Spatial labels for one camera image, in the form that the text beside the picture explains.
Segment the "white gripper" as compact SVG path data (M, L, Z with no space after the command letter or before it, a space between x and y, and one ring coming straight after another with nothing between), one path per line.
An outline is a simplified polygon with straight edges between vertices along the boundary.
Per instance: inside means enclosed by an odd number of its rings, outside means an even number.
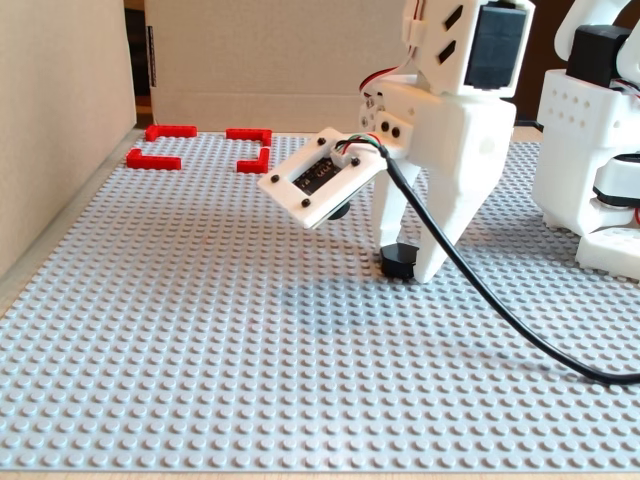
M391 75L374 82L359 112L359 127L375 133L396 161L429 171L426 208L455 244L496 187L501 171L456 173L471 162L503 161L516 108L492 94L436 95L416 75ZM377 176L377 245L396 242L407 206L387 172ZM447 258L430 231L421 229L414 277L427 283Z

